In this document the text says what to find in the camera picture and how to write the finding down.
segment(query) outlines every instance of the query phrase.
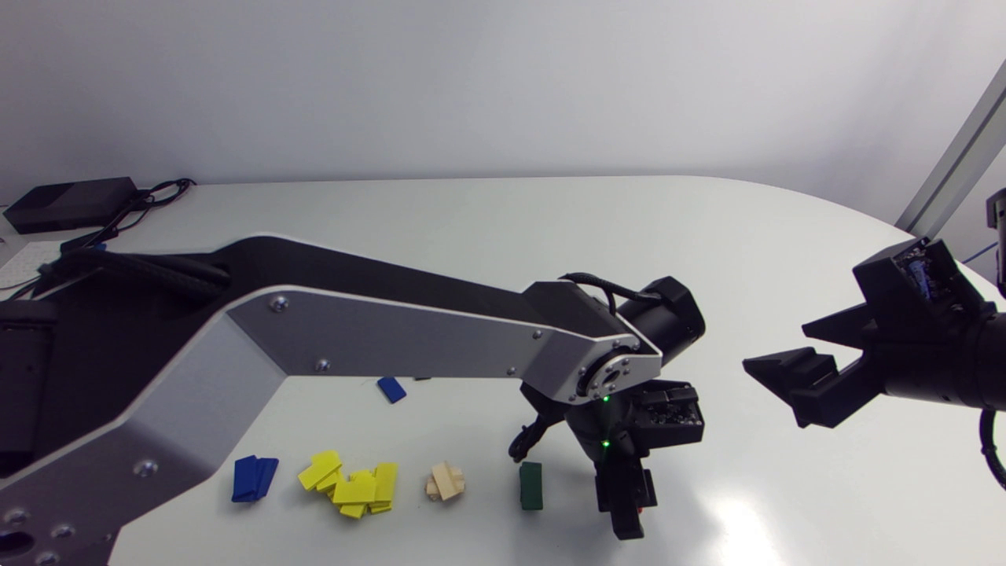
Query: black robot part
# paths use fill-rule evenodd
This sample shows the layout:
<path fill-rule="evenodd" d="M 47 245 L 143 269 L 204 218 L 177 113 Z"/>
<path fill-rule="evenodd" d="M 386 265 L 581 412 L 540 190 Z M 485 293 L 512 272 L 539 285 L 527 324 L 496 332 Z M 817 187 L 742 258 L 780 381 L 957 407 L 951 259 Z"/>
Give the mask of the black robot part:
<path fill-rule="evenodd" d="M 593 275 L 578 280 L 582 285 L 600 280 L 603 290 L 607 285 Z M 614 286 L 605 291 L 627 292 Z M 662 365 L 705 334 L 705 321 L 691 294 L 671 276 L 654 280 L 639 294 L 624 295 L 635 299 L 623 304 L 618 314 L 661 350 Z M 552 401 L 527 385 L 521 386 L 521 393 L 538 416 L 510 445 L 514 461 L 524 459 L 548 427 L 566 421 L 594 461 L 598 509 L 611 514 L 619 539 L 642 538 L 640 513 L 657 505 L 657 495 L 641 459 L 656 448 L 702 440 L 705 423 L 691 384 L 651 380 L 576 406 Z"/>

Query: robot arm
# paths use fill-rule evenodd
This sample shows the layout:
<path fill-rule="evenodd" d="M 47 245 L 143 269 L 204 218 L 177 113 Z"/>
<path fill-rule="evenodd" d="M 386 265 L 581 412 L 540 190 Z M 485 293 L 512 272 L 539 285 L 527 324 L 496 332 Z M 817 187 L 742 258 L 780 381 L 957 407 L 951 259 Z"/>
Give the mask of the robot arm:
<path fill-rule="evenodd" d="M 5 566 L 104 564 L 122 526 L 220 467 L 290 375 L 520 379 L 541 423 L 511 455 L 567 420 L 620 538 L 642 537 L 637 508 L 656 505 L 640 458 L 701 440 L 690 385 L 651 381 L 704 333 L 671 277 L 613 313 L 573 281 L 513 294 L 253 237 L 81 249 L 40 289 L 0 308 Z"/>

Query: yellow block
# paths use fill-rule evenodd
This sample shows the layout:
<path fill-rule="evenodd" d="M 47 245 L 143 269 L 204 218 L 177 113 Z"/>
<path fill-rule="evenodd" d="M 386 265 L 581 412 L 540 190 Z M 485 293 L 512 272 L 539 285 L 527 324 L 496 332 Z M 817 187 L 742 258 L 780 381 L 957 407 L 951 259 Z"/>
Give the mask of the yellow block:
<path fill-rule="evenodd" d="M 366 504 L 359 505 L 345 505 L 339 508 L 339 513 L 345 515 L 346 517 L 352 517 L 353 519 L 359 519 L 363 517 L 363 513 L 366 511 Z"/>
<path fill-rule="evenodd" d="M 369 469 L 354 471 L 349 482 L 335 485 L 332 503 L 335 505 L 372 504 L 377 492 L 377 482 Z"/>
<path fill-rule="evenodd" d="M 311 465 L 297 475 L 297 480 L 301 482 L 301 486 L 305 490 L 311 491 L 332 473 L 338 471 L 341 466 L 342 460 L 339 459 L 339 453 L 335 450 L 319 452 L 311 456 Z"/>
<path fill-rule="evenodd" d="M 394 462 L 381 462 L 374 468 L 374 480 L 377 481 L 377 490 L 374 493 L 375 502 L 390 503 L 394 499 L 394 480 L 398 476 L 398 464 Z"/>
<path fill-rule="evenodd" d="M 333 471 L 332 474 L 328 475 L 328 477 L 325 478 L 325 480 L 322 480 L 321 483 L 319 483 L 317 486 L 315 486 L 315 490 L 318 490 L 319 492 L 321 492 L 323 494 L 327 494 L 327 493 L 331 492 L 332 490 L 334 490 L 335 487 L 340 482 L 345 482 L 345 481 L 346 481 L 346 479 L 342 477 L 342 473 L 337 469 L 337 470 Z"/>
<path fill-rule="evenodd" d="M 370 504 L 370 513 L 374 515 L 385 511 L 391 511 L 391 502 Z"/>
<path fill-rule="evenodd" d="M 339 458 L 339 453 L 335 450 L 325 450 L 311 456 L 311 463 L 323 465 L 334 463 L 335 467 L 339 467 L 342 465 L 342 460 Z"/>

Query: silver arm panel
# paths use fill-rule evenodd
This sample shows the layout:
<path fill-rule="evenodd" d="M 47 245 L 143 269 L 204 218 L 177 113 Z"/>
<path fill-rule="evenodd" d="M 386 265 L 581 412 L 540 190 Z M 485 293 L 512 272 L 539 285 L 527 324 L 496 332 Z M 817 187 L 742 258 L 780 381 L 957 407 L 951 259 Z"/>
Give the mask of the silver arm panel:
<path fill-rule="evenodd" d="M 69 562 L 204 482 L 286 376 L 512 377 L 582 404 L 660 374 L 661 352 L 620 321 L 630 332 L 586 338 L 372 298 L 261 290 L 211 318 L 114 422 L 0 481 L 0 532 L 34 539 L 30 552 L 0 560 Z"/>

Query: white table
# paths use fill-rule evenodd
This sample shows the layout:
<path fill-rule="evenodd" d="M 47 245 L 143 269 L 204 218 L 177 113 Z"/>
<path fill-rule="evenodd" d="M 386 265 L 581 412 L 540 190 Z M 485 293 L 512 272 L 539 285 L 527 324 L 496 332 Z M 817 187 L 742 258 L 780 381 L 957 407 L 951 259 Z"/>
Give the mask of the white table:
<path fill-rule="evenodd" d="M 705 439 L 644 460 L 660 506 L 643 513 L 645 539 L 620 542 L 565 425 L 529 457 L 544 465 L 545 510 L 520 511 L 506 451 L 534 413 L 519 382 L 403 380 L 408 397 L 390 406 L 371 379 L 292 378 L 231 458 L 281 459 L 269 497 L 231 504 L 228 462 L 125 528 L 112 564 L 1006 562 L 1006 498 L 979 453 L 978 411 L 882 397 L 836 430 L 801 430 L 741 369 L 803 346 L 851 362 L 800 326 L 861 302 L 850 267 L 908 238 L 890 225 L 715 178 L 245 184 L 197 186 L 110 247 L 213 248 L 263 231 L 514 292 L 567 270 L 629 288 L 673 274 L 708 331 L 664 377 L 698 389 Z M 306 494 L 295 476 L 324 449 L 348 470 L 399 462 L 394 511 L 356 522 Z M 444 459 L 468 483 L 451 505 L 422 490 Z"/>

